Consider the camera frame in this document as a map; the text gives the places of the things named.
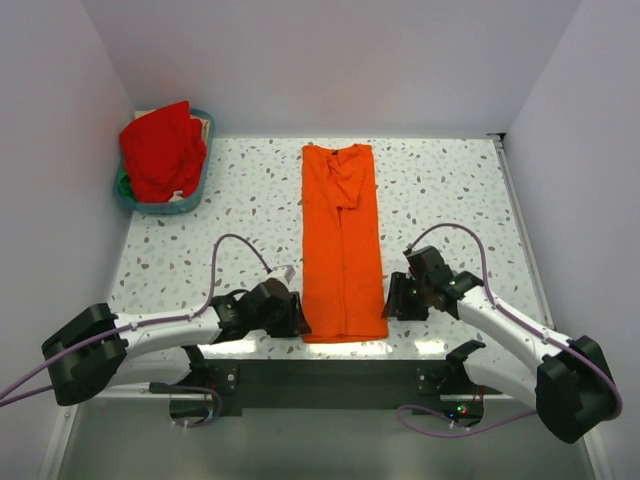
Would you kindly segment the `orange t-shirt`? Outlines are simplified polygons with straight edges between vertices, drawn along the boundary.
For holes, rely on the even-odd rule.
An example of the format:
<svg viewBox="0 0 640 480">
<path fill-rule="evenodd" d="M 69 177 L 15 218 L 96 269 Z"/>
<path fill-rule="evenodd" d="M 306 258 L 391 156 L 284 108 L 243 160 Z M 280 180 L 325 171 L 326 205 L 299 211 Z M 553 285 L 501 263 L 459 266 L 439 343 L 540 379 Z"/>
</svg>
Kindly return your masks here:
<svg viewBox="0 0 640 480">
<path fill-rule="evenodd" d="M 302 150 L 303 298 L 310 344 L 385 339 L 372 147 Z"/>
</svg>

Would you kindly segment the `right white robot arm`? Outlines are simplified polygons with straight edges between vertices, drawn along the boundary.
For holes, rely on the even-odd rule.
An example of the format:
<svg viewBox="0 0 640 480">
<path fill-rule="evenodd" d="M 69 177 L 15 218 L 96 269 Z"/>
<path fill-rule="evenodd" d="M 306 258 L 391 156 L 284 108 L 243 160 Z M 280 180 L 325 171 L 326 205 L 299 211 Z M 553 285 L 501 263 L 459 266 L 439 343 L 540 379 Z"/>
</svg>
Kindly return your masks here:
<svg viewBox="0 0 640 480">
<path fill-rule="evenodd" d="M 384 316 L 424 321 L 437 310 L 484 335 L 447 353 L 430 380 L 437 392 L 499 391 L 531 407 L 565 443 L 620 415 L 619 392 L 595 340 L 519 317 L 499 304 L 486 279 L 454 272 L 433 246 L 407 248 L 404 256 L 408 270 L 392 274 Z"/>
</svg>

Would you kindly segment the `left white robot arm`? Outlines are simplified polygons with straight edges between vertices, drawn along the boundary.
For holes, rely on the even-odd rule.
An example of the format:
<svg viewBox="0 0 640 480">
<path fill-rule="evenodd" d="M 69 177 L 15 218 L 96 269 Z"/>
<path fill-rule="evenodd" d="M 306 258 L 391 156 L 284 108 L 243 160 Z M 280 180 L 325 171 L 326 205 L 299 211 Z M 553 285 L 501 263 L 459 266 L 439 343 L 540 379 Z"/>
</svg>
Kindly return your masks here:
<svg viewBox="0 0 640 480">
<path fill-rule="evenodd" d="M 136 383 L 196 392 L 207 380 L 201 347 L 241 340 L 258 330 L 272 338 L 310 334 L 300 295 L 286 281 L 269 278 L 250 291 L 214 296 L 199 312 L 133 315 L 94 304 L 41 350 L 57 404 L 71 406 L 107 388 Z"/>
</svg>

